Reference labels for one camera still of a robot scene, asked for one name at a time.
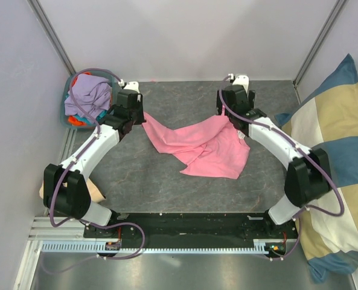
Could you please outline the pink t shirt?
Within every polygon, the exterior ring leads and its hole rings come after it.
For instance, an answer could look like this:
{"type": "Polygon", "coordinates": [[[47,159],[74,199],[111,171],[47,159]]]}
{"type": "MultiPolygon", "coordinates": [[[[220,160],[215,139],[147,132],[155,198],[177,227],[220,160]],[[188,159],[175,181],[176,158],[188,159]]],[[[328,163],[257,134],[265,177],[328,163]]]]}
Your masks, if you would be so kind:
{"type": "Polygon", "coordinates": [[[187,167],[184,175],[237,179],[249,157],[250,147],[238,136],[228,117],[214,115],[200,123],[169,129],[144,114],[142,124],[159,153],[171,154],[187,167]]]}

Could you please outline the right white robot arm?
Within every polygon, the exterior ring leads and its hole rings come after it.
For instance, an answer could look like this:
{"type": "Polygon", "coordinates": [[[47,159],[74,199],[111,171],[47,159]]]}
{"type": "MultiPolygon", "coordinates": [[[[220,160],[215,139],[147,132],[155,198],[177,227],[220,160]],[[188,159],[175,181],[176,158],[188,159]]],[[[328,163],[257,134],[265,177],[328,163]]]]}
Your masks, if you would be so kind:
{"type": "Polygon", "coordinates": [[[263,233],[274,238],[283,232],[286,222],[295,220],[304,210],[314,208],[330,214],[312,202],[337,189],[326,151],[311,149],[281,131],[263,111],[253,106],[254,94],[244,85],[220,88],[217,112],[228,118],[239,135],[266,148],[286,170],[284,195],[268,209],[268,219],[262,222],[263,233]]]}

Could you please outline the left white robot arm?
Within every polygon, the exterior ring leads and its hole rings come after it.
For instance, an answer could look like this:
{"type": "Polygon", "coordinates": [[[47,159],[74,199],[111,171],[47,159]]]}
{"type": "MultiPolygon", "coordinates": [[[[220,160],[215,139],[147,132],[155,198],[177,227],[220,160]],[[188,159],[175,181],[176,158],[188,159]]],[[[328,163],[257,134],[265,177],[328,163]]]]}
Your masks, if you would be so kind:
{"type": "Polygon", "coordinates": [[[104,237],[113,237],[118,231],[117,214],[91,198],[87,181],[101,159],[116,146],[134,125],[145,122],[143,95],[138,82],[129,82],[121,88],[109,109],[91,136],[61,164],[49,164],[43,175],[43,204],[54,213],[64,214],[97,227],[104,237]]]}

